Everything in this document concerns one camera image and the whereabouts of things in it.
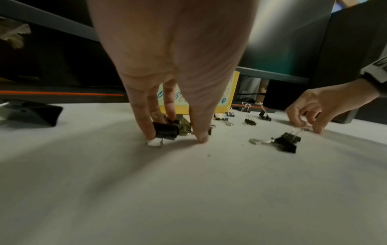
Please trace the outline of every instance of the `yellow card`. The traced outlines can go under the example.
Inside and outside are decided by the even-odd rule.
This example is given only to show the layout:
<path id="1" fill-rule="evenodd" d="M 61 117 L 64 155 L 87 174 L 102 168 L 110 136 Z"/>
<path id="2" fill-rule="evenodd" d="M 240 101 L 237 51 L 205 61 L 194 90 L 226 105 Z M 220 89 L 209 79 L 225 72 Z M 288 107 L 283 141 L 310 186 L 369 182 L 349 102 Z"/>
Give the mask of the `yellow card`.
<path id="1" fill-rule="evenodd" d="M 230 78 L 229 83 L 227 84 L 226 90 L 223 93 L 223 98 L 219 101 L 218 106 L 216 107 L 215 113 L 226 113 L 228 111 L 227 107 L 231 107 L 231 103 L 234 98 L 235 88 L 237 87 L 239 72 L 235 71 Z M 158 104 L 160 105 L 160 110 L 163 114 L 165 114 L 164 108 L 164 98 L 162 92 L 162 85 L 160 86 L 158 92 Z M 181 95 L 180 88 L 176 88 L 175 94 L 175 108 L 176 114 L 188 115 L 188 102 Z"/>

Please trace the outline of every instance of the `human hand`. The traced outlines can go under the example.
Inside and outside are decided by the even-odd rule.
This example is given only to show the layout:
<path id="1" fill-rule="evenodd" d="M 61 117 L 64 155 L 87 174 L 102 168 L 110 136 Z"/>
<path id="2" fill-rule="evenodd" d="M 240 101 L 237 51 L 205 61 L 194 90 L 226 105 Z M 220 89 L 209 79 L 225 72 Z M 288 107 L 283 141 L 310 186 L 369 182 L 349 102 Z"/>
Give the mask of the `human hand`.
<path id="1" fill-rule="evenodd" d="M 301 115 L 307 112 L 306 119 L 313 125 L 313 131 L 321 134 L 335 116 L 357 109 L 379 96 L 378 90 L 372 84 L 358 79 L 346 84 L 309 89 L 285 111 L 290 123 L 300 128 L 307 125 L 301 119 Z"/>
<path id="2" fill-rule="evenodd" d="M 147 139 L 164 122 L 157 91 L 174 119 L 175 88 L 189 103 L 193 133 L 208 140 L 215 108 L 248 42 L 257 0 L 89 0 L 100 41 L 124 84 Z"/>

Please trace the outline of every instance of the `white desk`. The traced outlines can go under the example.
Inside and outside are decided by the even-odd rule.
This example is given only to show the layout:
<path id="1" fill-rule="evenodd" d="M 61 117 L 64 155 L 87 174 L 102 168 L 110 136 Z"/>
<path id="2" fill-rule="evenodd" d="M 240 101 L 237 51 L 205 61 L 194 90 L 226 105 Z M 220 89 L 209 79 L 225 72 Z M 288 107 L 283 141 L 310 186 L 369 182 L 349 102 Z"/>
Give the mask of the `white desk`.
<path id="1" fill-rule="evenodd" d="M 291 131 L 236 112 L 207 144 L 145 146 L 129 104 L 65 105 L 54 128 L 0 121 L 4 245 L 387 244 L 387 127 Z"/>

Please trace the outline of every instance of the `yellow border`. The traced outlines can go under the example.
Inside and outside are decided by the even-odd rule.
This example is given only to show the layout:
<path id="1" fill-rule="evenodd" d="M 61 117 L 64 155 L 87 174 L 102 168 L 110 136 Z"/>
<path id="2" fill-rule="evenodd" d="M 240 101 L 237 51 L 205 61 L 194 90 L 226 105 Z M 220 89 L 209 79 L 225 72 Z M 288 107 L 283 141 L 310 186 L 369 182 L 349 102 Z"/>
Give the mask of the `yellow border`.
<path id="1" fill-rule="evenodd" d="M 233 102 L 234 94 L 235 94 L 235 89 L 237 87 L 238 83 L 238 78 L 239 78 L 239 71 L 235 71 L 233 76 L 234 76 L 234 81 L 233 81 L 233 89 L 230 94 L 230 99 L 227 104 L 227 106 L 217 106 L 215 109 L 215 113 L 226 113 L 228 111 L 227 107 L 231 107 L 231 104 Z M 161 113 L 165 114 L 165 108 L 163 105 L 160 106 Z M 188 105 L 177 105 L 175 106 L 175 111 L 176 114 L 183 114 L 183 115 L 188 115 L 188 110 L 189 106 Z"/>

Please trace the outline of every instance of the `white table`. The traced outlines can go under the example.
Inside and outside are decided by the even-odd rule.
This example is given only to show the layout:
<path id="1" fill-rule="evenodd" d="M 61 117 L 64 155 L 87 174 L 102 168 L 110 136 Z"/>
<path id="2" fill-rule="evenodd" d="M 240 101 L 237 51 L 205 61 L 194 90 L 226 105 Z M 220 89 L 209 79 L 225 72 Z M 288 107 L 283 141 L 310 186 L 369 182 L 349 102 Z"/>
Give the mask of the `white table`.
<path id="1" fill-rule="evenodd" d="M 387 244 L 387 127 L 354 120 L 302 137 L 297 153 L 256 146 L 289 132 L 214 121 L 145 146 L 129 104 L 64 105 L 54 128 L 0 121 L 4 245 Z"/>

